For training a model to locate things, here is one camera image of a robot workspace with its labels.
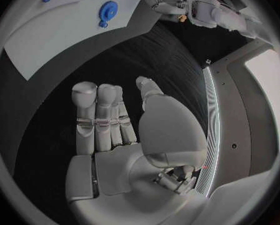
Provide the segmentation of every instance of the black floor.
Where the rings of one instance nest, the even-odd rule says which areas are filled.
[[[57,223],[76,224],[67,207],[64,187],[69,161],[75,155],[76,110],[71,102],[74,84],[91,81],[97,85],[122,86],[137,133],[142,110],[135,79],[152,78],[164,93],[187,106],[207,133],[207,100],[201,67],[206,58],[224,56],[246,40],[235,34],[221,36],[225,32],[221,30],[210,39],[204,30],[193,31],[187,26],[158,23],[148,34],[103,52],[64,80],[34,115],[18,151],[14,179],[27,197]]]

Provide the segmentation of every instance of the white panel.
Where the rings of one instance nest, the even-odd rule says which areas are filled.
[[[246,67],[259,82],[266,94],[275,117],[280,145],[280,59],[274,50],[246,62]]]
[[[20,21],[31,17],[9,37],[4,48],[25,79],[66,48],[96,34],[127,26],[140,0],[112,0],[118,13],[107,28],[99,24],[99,10],[110,0],[68,0],[43,11],[38,3]]]

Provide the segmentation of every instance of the white light strip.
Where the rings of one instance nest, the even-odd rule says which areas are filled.
[[[217,166],[218,166],[218,160],[219,160],[219,152],[220,152],[220,143],[221,143],[221,137],[220,137],[220,113],[219,113],[219,105],[218,105],[218,97],[217,97],[217,92],[216,92],[216,87],[215,87],[215,83],[214,83],[214,80],[213,80],[213,77],[212,77],[212,73],[209,69],[209,67],[206,68],[206,71],[209,73],[209,76],[211,78],[211,81],[212,81],[212,86],[214,88],[214,95],[215,95],[215,107],[216,107],[216,112],[217,112],[217,115],[218,115],[218,121],[219,121],[219,128],[218,128],[218,142],[217,142],[217,151],[216,151],[216,161],[215,161],[215,168],[214,168],[214,172],[212,173],[212,179],[211,179],[211,182],[210,182],[210,185],[209,185],[209,189],[206,193],[206,197],[208,198],[209,197],[209,193],[210,193],[210,190],[212,188],[212,185],[213,185],[213,182],[214,182],[214,179],[215,179],[215,174],[217,172]]]

